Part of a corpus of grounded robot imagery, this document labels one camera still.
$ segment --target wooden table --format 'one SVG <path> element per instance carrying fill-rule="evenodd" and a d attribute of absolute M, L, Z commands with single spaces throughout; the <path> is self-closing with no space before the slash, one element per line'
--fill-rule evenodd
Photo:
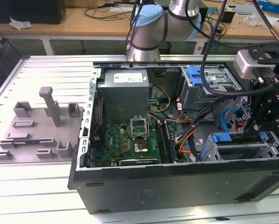
<path fill-rule="evenodd" d="M 245 5 L 251 4 L 251 2 L 245 0 L 238 1 Z M 221 7 L 221 2 L 208 0 L 203 2 L 208 7 Z M 228 0 L 228 4 L 238 5 L 233 0 Z M 116 13 L 97 12 L 95 16 L 108 16 Z M 279 14 L 266 14 L 279 17 Z M 66 17 L 59 25 L 32 24 L 33 28 L 16 30 L 9 24 L 0 24 L 0 32 L 8 39 L 40 39 L 43 42 L 47 55 L 53 55 L 54 50 L 50 40 L 125 40 L 129 31 L 129 19 L 124 15 L 121 15 L 121 17 L 122 19 L 117 21 L 94 20 L 85 16 L 81 8 L 68 8 Z M 274 40 L 266 26 L 247 27 L 243 22 L 244 18 L 245 16 L 235 15 L 232 23 L 225 23 L 227 33 L 221 39 L 222 42 L 253 43 Z M 210 34 L 209 25 L 206 24 L 203 30 Z M 197 42 L 194 53 L 200 54 L 201 46 L 204 45 L 207 39 L 201 34 L 197 34 L 194 41 Z M 81 47 L 85 48 L 84 42 L 81 42 Z"/>

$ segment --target ram slot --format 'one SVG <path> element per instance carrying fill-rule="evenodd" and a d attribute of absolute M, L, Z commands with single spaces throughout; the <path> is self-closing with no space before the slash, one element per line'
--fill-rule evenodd
<path fill-rule="evenodd" d="M 158 141 L 161 163 L 172 163 L 172 154 L 169 146 L 169 139 L 164 124 L 155 123 L 156 136 Z"/>

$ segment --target gray power supply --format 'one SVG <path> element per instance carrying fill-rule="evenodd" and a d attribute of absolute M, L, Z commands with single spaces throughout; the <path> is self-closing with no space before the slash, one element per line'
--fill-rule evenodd
<path fill-rule="evenodd" d="M 105 82 L 98 88 L 104 98 L 107 123 L 128 123 L 135 116 L 145 117 L 149 87 L 146 70 L 107 70 Z"/>

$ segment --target gray plastic block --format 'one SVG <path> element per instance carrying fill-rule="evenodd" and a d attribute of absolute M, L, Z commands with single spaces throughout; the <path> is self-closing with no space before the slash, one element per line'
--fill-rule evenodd
<path fill-rule="evenodd" d="M 32 108 L 28 102 L 18 102 L 14 106 L 14 112 L 16 113 L 17 117 L 19 118 L 28 118 L 27 111 L 31 111 Z"/>
<path fill-rule="evenodd" d="M 47 148 L 47 149 L 38 149 L 36 155 L 39 159 L 47 159 L 47 158 L 53 158 L 55 154 L 50 148 Z"/>
<path fill-rule="evenodd" d="M 50 141 L 40 141 L 40 144 L 42 147 L 56 147 L 57 142 L 55 141 L 55 139 L 51 138 Z"/>
<path fill-rule="evenodd" d="M 60 157 L 71 157 L 73 155 L 73 147 L 70 141 L 67 142 L 66 147 L 63 147 L 61 141 L 57 143 L 56 150 L 58 151 Z"/>
<path fill-rule="evenodd" d="M 5 148 L 16 148 L 16 146 L 13 144 L 13 143 L 11 143 L 11 142 L 1 142 L 0 143 L 0 147 L 2 148 L 2 149 L 5 149 Z"/>
<path fill-rule="evenodd" d="M 77 118 L 81 116 L 78 103 L 69 103 L 68 112 L 71 118 Z"/>
<path fill-rule="evenodd" d="M 53 101 L 51 93 L 50 87 L 46 87 L 41 95 L 50 96 L 47 101 L 53 102 L 52 112 L 60 117 L 59 126 L 55 125 L 52 116 L 47 116 L 44 108 L 31 108 L 28 102 L 17 104 L 16 109 L 23 109 L 18 110 L 20 111 L 18 113 L 25 110 L 26 114 L 14 117 L 5 137 L 0 141 L 0 152 L 3 152 L 0 153 L 0 164 L 72 160 L 73 148 L 78 145 L 81 115 L 84 110 L 77 103 L 59 108 L 58 103 Z"/>
<path fill-rule="evenodd" d="M 52 120 L 55 124 L 56 127 L 59 127 L 60 126 L 60 116 L 59 116 L 59 106 L 58 106 L 58 103 L 55 103 L 54 100 L 53 100 L 53 97 L 52 97 L 52 92 L 53 92 L 53 89 L 51 87 L 42 87 L 40 89 L 40 97 L 42 97 L 45 102 L 46 102 L 46 105 L 47 105 L 47 108 L 50 112 L 50 115 L 52 117 Z"/>
<path fill-rule="evenodd" d="M 20 120 L 20 121 L 15 121 L 13 123 L 13 127 L 34 127 L 35 123 L 33 120 Z"/>
<path fill-rule="evenodd" d="M 9 151 L 0 151 L 0 160 L 11 160 L 13 155 Z"/>
<path fill-rule="evenodd" d="M 23 133 L 8 133 L 7 139 L 29 139 L 30 134 L 28 132 Z"/>

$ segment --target blue cable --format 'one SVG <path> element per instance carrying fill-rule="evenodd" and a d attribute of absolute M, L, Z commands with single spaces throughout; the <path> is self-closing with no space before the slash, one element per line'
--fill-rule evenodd
<path fill-rule="evenodd" d="M 223 126 L 225 132 L 229 132 L 229 129 L 228 129 L 228 127 L 227 127 L 227 124 L 225 123 L 225 120 L 224 120 L 225 113 L 226 113 L 228 110 L 231 110 L 232 112 L 236 112 L 235 109 L 230 108 L 230 107 L 225 108 L 225 110 L 222 112 L 222 126 Z"/>

